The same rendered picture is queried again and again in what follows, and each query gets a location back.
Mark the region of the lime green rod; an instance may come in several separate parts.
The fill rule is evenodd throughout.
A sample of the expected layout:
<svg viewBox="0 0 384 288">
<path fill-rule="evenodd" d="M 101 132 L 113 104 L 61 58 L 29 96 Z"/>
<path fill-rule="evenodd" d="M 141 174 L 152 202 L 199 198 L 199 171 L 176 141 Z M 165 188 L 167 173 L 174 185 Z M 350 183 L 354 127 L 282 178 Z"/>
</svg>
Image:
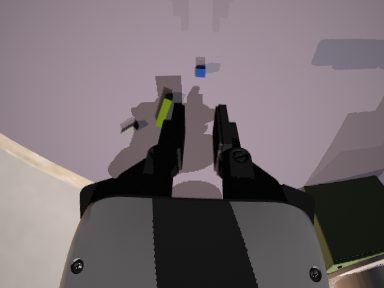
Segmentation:
<svg viewBox="0 0 384 288">
<path fill-rule="evenodd" d="M 155 126 L 162 128 L 163 120 L 167 116 L 168 110 L 169 110 L 170 105 L 172 103 L 172 99 L 173 99 L 173 96 L 170 96 L 167 94 L 165 95 L 165 98 L 164 98 L 163 104 L 161 106 L 161 109 L 160 109 L 160 112 L 159 112 Z"/>
</svg>

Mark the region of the small blue block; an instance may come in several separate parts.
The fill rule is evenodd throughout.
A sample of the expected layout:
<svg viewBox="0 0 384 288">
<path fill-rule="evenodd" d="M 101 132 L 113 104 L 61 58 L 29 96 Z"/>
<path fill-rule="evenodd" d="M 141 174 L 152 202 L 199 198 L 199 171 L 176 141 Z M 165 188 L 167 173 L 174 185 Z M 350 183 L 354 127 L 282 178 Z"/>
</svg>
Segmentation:
<svg viewBox="0 0 384 288">
<path fill-rule="evenodd" d="M 197 65 L 196 67 L 196 77 L 205 77 L 206 66 Z"/>
</svg>

